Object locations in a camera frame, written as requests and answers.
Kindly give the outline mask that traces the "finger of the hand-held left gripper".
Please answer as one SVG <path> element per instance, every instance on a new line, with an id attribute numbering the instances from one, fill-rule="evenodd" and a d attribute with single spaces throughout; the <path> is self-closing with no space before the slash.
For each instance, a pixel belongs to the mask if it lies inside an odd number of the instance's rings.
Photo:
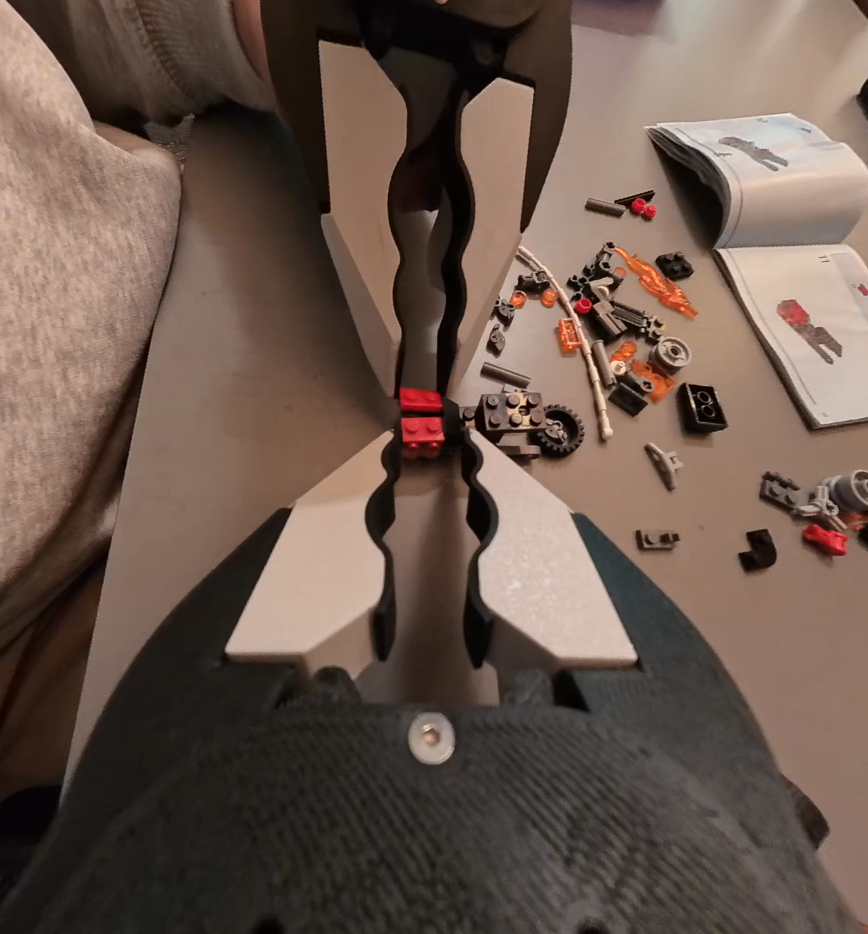
<path id="1" fill-rule="evenodd" d="M 533 89 L 506 78 L 463 100 L 444 164 L 448 219 L 440 264 L 438 391 L 450 395 L 471 365 L 521 242 Z"/>
<path id="2" fill-rule="evenodd" d="M 367 360 L 393 396 L 402 329 L 389 194 L 406 148 L 407 108 L 366 49 L 322 40 L 319 64 L 330 199 L 323 236 Z"/>

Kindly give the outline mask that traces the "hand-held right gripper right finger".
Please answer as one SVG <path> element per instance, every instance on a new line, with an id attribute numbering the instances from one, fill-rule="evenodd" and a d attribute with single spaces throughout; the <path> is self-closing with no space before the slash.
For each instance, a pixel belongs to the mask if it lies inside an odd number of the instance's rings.
<path id="1" fill-rule="evenodd" d="M 626 625 L 578 527 L 578 516 L 479 431 L 462 442 L 467 568 L 463 642 L 499 685 L 522 671 L 623 671 L 638 664 Z"/>

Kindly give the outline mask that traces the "red lego brick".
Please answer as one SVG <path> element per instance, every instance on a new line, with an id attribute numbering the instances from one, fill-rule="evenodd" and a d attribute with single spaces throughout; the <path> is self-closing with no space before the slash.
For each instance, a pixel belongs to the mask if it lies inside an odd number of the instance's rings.
<path id="1" fill-rule="evenodd" d="M 401 456 L 405 460 L 435 460 L 442 455 L 447 441 L 440 415 L 403 416 L 400 433 Z"/>

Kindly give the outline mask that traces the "pile of small lego pieces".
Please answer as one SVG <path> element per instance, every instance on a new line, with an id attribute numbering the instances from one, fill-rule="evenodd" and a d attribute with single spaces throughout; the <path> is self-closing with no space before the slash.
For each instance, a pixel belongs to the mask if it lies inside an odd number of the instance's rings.
<path id="1" fill-rule="evenodd" d="M 676 376 L 664 376 L 649 363 L 653 346 L 668 335 L 664 323 L 615 297 L 626 273 L 616 264 L 613 248 L 605 243 L 591 263 L 569 277 L 567 289 L 591 344 L 606 402 L 637 416 L 673 391 Z"/>

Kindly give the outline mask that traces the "lego instruction booklet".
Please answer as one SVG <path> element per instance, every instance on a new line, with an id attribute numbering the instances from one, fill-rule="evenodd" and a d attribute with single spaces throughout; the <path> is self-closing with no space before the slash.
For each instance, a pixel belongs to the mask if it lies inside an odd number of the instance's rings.
<path id="1" fill-rule="evenodd" d="M 718 263 L 812 429 L 868 422 L 868 168 L 791 113 L 646 128 L 719 198 Z"/>

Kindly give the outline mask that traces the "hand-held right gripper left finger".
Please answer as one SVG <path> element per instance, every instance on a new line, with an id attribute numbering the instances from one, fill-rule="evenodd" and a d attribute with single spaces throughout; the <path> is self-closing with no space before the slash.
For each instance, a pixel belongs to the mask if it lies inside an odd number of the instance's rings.
<path id="1" fill-rule="evenodd" d="M 298 498 L 226 645 L 228 658 L 336 667 L 357 678 L 377 658 L 371 618 L 385 559 L 370 535 L 370 497 L 387 479 L 384 431 Z"/>

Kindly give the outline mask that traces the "dark grey lego wheel assembly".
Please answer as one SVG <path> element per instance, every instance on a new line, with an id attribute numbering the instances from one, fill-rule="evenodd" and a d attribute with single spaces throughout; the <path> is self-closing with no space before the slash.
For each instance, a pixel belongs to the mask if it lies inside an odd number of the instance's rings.
<path id="1" fill-rule="evenodd" d="M 580 415 L 558 403 L 545 403 L 534 391 L 483 394 L 475 405 L 459 408 L 463 426 L 475 428 L 515 461 L 563 459 L 583 444 Z"/>

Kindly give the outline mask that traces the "person's left forearm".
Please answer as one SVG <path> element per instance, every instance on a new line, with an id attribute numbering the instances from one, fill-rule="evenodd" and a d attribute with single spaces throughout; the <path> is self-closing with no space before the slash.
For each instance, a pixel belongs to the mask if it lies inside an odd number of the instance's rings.
<path id="1" fill-rule="evenodd" d="M 73 2 L 71 10 L 79 90 L 102 122 L 171 126 L 227 102 L 276 105 L 243 47 L 233 2 Z"/>

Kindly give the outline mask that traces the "grey lego cross connector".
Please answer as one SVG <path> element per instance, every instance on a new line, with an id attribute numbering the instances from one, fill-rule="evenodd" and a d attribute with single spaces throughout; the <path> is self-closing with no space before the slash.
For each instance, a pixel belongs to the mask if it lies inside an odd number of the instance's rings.
<path id="1" fill-rule="evenodd" d="M 826 485 L 816 486 L 809 493 L 806 503 L 794 507 L 792 515 L 830 531 L 847 531 L 846 523 L 840 518 L 840 509 Z"/>

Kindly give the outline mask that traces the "large grey lego wheel hub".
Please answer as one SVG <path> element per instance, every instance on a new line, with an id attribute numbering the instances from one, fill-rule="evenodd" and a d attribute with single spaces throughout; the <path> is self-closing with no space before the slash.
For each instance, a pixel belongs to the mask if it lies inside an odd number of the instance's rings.
<path id="1" fill-rule="evenodd" d="M 840 512 L 868 514 L 868 471 L 856 470 L 823 481 Z"/>

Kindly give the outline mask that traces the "black square lego brick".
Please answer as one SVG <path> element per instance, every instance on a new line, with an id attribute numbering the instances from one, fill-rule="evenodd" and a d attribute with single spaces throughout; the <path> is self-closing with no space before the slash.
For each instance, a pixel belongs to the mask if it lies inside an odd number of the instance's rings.
<path id="1" fill-rule="evenodd" d="M 688 434 L 725 431 L 729 423 L 715 387 L 684 382 L 675 391 L 680 424 Z"/>

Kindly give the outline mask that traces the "black curved lego piece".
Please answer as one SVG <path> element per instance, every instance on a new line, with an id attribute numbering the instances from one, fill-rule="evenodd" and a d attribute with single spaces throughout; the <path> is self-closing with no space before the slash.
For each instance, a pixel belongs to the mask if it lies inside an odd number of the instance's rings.
<path id="1" fill-rule="evenodd" d="M 778 560 L 778 549 L 767 529 L 751 530 L 745 534 L 748 549 L 738 553 L 738 560 L 746 573 L 768 570 Z"/>

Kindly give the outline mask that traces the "white flexible lego tube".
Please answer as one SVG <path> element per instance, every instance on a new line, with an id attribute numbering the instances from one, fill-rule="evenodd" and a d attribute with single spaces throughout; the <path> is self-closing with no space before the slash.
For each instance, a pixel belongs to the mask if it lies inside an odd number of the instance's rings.
<path id="1" fill-rule="evenodd" d="M 583 331 L 577 312 L 568 299 L 564 288 L 556 281 L 548 267 L 538 260 L 531 251 L 522 245 L 518 246 L 516 259 L 534 272 L 544 274 L 549 286 L 557 293 L 558 304 L 566 312 L 569 321 L 573 324 L 577 337 L 580 339 L 580 350 L 590 380 L 599 439 L 604 444 L 613 437 L 614 431 L 608 415 L 606 398 L 603 395 L 601 374 L 592 356 L 591 344 Z"/>

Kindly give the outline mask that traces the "grey lego bracket piece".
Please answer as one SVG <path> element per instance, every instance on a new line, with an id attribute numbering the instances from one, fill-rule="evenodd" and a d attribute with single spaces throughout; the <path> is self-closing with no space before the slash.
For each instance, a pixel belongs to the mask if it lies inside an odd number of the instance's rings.
<path id="1" fill-rule="evenodd" d="M 678 473 L 684 467 L 677 454 L 674 451 L 664 451 L 650 442 L 644 445 L 644 450 L 665 488 L 669 491 L 676 490 Z"/>

